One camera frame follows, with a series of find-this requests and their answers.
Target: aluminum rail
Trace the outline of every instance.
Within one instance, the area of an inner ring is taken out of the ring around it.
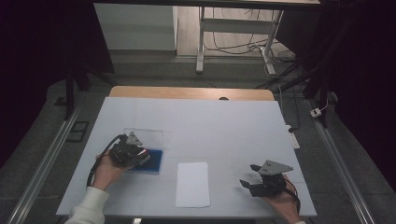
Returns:
[[[305,101],[308,107],[311,109],[315,109],[309,101]],[[374,224],[374,218],[370,212],[370,209],[367,206],[366,201],[364,201],[363,196],[361,195],[361,191],[356,186],[352,175],[347,169],[347,166],[338,151],[337,146],[332,140],[332,136],[329,131],[321,125],[318,119],[315,119],[315,125],[317,126],[318,133],[332,159],[332,163],[334,164],[335,170],[341,178],[341,182],[344,185],[346,193],[349,195],[352,204],[356,210],[356,213],[361,220],[361,223],[364,224]]]
[[[29,184],[27,185],[24,193],[15,206],[14,211],[9,217],[7,224],[23,223],[26,219],[30,209],[33,206],[33,203],[35,202],[35,198],[41,190],[41,187],[50,173],[53,163],[55,162],[59,152],[62,149],[62,146],[64,145],[64,141],[66,140],[66,137],[79,114],[79,111],[84,105],[85,100],[86,93],[81,93],[78,95],[76,108],[73,114],[70,116],[69,120],[65,120],[63,122],[59,131],[56,133],[55,138],[49,146],[49,149],[35,170],[35,174],[30,179]]]

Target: metal frame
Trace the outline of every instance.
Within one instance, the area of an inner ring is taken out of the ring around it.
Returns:
[[[308,100],[305,100],[305,103],[309,107],[308,110],[314,109],[313,103],[310,103]],[[332,140],[332,136],[329,131],[321,125],[318,119],[315,119],[315,125],[317,127],[318,133],[326,147],[330,158],[332,159],[332,163],[334,164],[335,170],[340,176],[341,182],[344,185],[346,193],[349,195],[352,204],[356,210],[356,214],[358,215],[361,223],[365,224],[373,224],[375,220],[371,214],[369,207],[367,206],[366,201],[364,201],[363,196],[361,195],[361,191],[358,186],[356,186],[355,181],[352,178],[352,175],[347,169],[347,166],[337,148],[334,141]]]
[[[69,120],[65,120],[56,133],[55,138],[53,139],[49,149],[35,170],[35,174],[30,179],[29,184],[27,185],[24,193],[20,197],[17,205],[14,208],[11,216],[9,217],[7,224],[14,223],[23,223],[26,219],[27,215],[30,212],[30,209],[35,202],[35,198],[37,197],[41,187],[43,186],[48,174],[50,173],[50,169],[52,168],[53,163],[58,157],[59,152],[64,145],[64,141],[66,140],[67,135],[69,134],[74,121],[76,120],[79,111],[85,103],[85,93],[82,93],[80,97],[78,97],[78,103],[74,112],[71,114]]]
[[[196,72],[199,74],[204,72],[204,32],[218,32],[268,35],[267,43],[265,48],[261,48],[261,53],[268,74],[270,76],[275,75],[276,71],[271,62],[269,52],[274,41],[283,11],[277,11],[276,13],[277,15],[273,21],[245,21],[216,18],[206,19],[205,7],[201,7]]]

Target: wrist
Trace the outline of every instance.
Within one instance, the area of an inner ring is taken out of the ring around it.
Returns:
[[[96,188],[96,189],[100,189],[102,191],[106,191],[106,189],[108,188],[108,186],[110,186],[110,184],[111,183],[108,180],[95,178],[93,180],[93,183],[92,183],[91,187]]]
[[[300,216],[295,215],[295,214],[284,214],[284,218],[286,219],[286,221],[289,224],[295,224],[298,223],[300,221],[303,221]]]

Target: cuff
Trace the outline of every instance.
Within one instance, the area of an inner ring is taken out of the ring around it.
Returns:
[[[102,213],[108,196],[109,194],[105,191],[88,187],[87,193],[79,206],[88,208],[92,211],[100,211]]]

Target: wooden table edge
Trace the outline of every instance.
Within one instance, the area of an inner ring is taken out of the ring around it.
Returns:
[[[197,99],[218,100],[226,97],[229,100],[243,101],[274,101],[274,95],[269,90],[248,89],[215,89],[186,87],[144,87],[115,86],[110,97],[160,98],[160,99]]]

